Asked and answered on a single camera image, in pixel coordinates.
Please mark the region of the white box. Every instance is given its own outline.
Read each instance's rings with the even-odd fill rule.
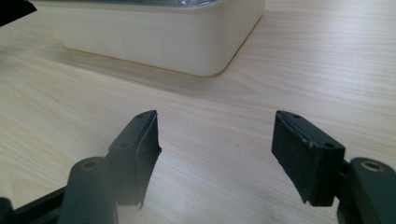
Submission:
[[[265,0],[77,1],[32,0],[68,48],[207,77],[227,66]]]

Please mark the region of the wooden table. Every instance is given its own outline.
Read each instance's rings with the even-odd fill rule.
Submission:
[[[271,153],[275,112],[300,114],[396,168],[396,2],[268,0],[229,66],[192,77],[68,50],[39,13],[0,28],[0,195],[14,207],[105,156],[129,120],[159,113],[142,210],[121,223],[336,223],[304,205]]]

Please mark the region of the black object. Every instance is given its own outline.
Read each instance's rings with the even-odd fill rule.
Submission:
[[[0,198],[0,224],[116,224],[117,204],[143,206],[160,153],[157,112],[137,115],[105,158],[73,166],[66,187],[15,211],[8,199]]]
[[[272,152],[303,202],[331,206],[339,223],[396,223],[396,174],[366,158],[344,161],[345,148],[303,117],[276,112]]]
[[[23,0],[1,0],[0,1],[0,26],[20,19],[32,12],[35,7]]]

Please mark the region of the light wood grain surface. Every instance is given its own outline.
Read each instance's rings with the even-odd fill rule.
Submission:
[[[68,50],[33,13],[0,28],[0,195],[14,207],[105,156],[138,113],[159,113],[145,206],[121,223],[336,223],[304,205],[271,154],[275,112],[300,114],[396,168],[396,2],[268,0],[229,66],[191,77]]]

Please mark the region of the white plastic container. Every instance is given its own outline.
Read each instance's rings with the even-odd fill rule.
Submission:
[[[70,49],[200,77],[222,71],[265,0],[32,0]]]

